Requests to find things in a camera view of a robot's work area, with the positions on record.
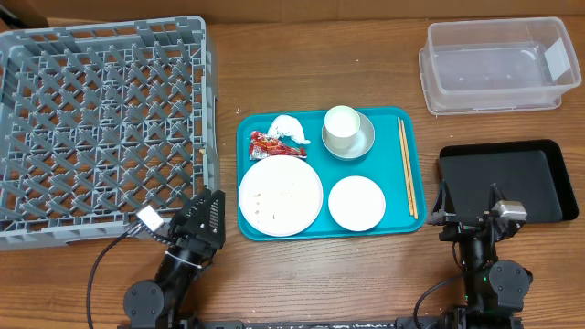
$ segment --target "white tag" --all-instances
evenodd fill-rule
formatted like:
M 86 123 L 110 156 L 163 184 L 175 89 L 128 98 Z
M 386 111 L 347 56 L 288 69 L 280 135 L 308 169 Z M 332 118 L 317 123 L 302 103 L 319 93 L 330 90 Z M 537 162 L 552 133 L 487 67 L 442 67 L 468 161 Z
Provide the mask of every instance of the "white tag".
M 565 50 L 561 38 L 545 51 L 545 58 L 553 81 L 556 81 L 567 69 L 570 69 L 569 56 L 567 56 L 567 50 Z

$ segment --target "wooden chopsticks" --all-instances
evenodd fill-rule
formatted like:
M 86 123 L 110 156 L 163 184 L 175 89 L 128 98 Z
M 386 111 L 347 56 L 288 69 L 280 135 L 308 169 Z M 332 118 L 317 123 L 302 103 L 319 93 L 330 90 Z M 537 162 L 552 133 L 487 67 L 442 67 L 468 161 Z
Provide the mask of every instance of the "wooden chopsticks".
M 406 138 L 404 121 L 398 118 L 400 150 L 402 151 L 402 165 L 404 166 L 404 179 L 406 180 L 406 193 L 409 200 L 410 215 L 414 219 L 419 219 L 419 210 L 417 209 L 417 200 L 414 194 L 414 185 L 412 184 L 412 169 L 410 167 L 409 142 Z

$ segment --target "wooden table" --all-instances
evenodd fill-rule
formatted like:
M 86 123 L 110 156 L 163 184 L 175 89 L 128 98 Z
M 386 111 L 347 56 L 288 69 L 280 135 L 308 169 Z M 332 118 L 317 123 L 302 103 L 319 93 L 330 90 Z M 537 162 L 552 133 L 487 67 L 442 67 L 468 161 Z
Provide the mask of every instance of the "wooden table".
M 585 17 L 565 17 L 585 68 Z M 397 105 L 414 121 L 427 207 L 438 187 L 442 147 L 550 138 L 562 148 L 585 208 L 585 92 L 563 96 L 554 111 L 435 117 L 420 89 L 418 51 L 431 21 L 249 24 L 210 27 L 218 48 L 218 147 L 227 193 L 228 241 L 216 265 L 192 287 L 188 306 L 203 319 L 266 321 L 387 320 L 409 315 L 420 295 L 458 273 L 440 228 L 414 234 L 256 243 L 239 232 L 236 130 L 270 111 Z M 585 327 L 583 218 L 524 227 L 498 243 L 502 259 L 530 269 L 535 281 L 522 312 L 526 328 Z M 0 327 L 84 328 L 91 265 L 107 240 L 0 254 Z M 103 260 L 93 286 L 98 328 L 126 321 L 122 297 L 152 278 L 165 246 L 126 240 Z M 421 314 L 462 302 L 463 287 L 435 292 Z

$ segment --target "blue serving tray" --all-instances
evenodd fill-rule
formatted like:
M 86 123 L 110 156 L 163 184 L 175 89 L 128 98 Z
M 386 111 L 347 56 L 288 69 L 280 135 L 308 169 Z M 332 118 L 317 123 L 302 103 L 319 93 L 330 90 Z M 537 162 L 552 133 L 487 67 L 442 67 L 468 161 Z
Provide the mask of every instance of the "blue serving tray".
M 258 161 L 250 160 L 248 149 L 252 131 L 267 132 L 272 121 L 281 114 L 288 114 L 301 122 L 305 138 L 311 141 L 306 145 L 306 162 L 319 175 L 323 184 L 323 207 L 314 223 L 301 233 L 290 237 L 271 237 L 253 228 L 242 215 L 238 207 L 238 224 L 241 232 L 255 241 L 343 238 L 373 236 L 380 234 L 410 233 L 419 229 L 427 217 L 427 206 L 420 176 L 419 157 L 414 138 L 412 121 L 407 113 L 397 107 L 357 109 L 365 114 L 374 124 L 376 141 L 367 154 L 354 161 L 342 161 L 334 158 L 323 145 L 321 130 L 326 111 L 299 111 L 291 113 L 256 114 L 244 119 L 238 127 L 238 189 L 244 174 Z M 406 180 L 402 166 L 399 128 L 397 117 L 404 121 L 409 142 L 412 181 L 419 210 L 419 219 L 415 220 L 409 212 L 406 193 Z M 295 145 L 289 139 L 288 145 Z M 386 213 L 382 220 L 370 230 L 353 232 L 342 228 L 329 213 L 327 201 L 331 188 L 344 177 L 362 175 L 374 181 L 386 198 Z

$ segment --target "black tray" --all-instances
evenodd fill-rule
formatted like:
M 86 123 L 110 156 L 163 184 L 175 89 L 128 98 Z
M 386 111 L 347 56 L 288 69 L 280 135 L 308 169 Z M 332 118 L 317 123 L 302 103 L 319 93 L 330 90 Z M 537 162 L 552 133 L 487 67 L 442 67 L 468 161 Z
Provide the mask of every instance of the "black tray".
M 579 214 L 562 152 L 551 140 L 447 146 L 439 167 L 458 215 L 488 210 L 492 183 L 508 200 L 523 204 L 527 223 L 572 220 Z

